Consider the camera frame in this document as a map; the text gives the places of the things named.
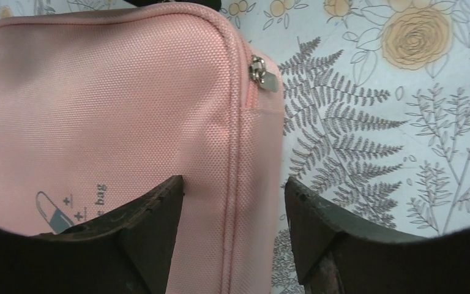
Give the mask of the pink medicine kit case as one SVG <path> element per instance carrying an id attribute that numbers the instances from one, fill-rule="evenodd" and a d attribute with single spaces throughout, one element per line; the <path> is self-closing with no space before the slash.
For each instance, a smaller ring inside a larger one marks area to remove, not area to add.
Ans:
<path id="1" fill-rule="evenodd" d="M 282 75 L 167 2 L 0 20 L 0 229 L 62 233 L 184 180 L 165 293 L 270 293 Z"/>

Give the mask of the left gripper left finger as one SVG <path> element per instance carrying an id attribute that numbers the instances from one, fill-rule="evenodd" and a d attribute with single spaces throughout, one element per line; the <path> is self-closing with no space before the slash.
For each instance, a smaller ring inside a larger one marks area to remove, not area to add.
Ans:
<path id="1" fill-rule="evenodd" d="M 182 176 L 60 234 L 0 229 L 0 293 L 165 293 Z"/>

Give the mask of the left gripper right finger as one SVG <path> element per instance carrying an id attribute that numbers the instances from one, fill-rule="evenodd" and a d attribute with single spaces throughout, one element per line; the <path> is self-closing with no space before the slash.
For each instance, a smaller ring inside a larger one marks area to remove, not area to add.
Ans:
<path id="1" fill-rule="evenodd" d="M 470 228 L 434 238 L 365 220 L 296 178 L 285 208 L 306 293 L 470 293 Z"/>

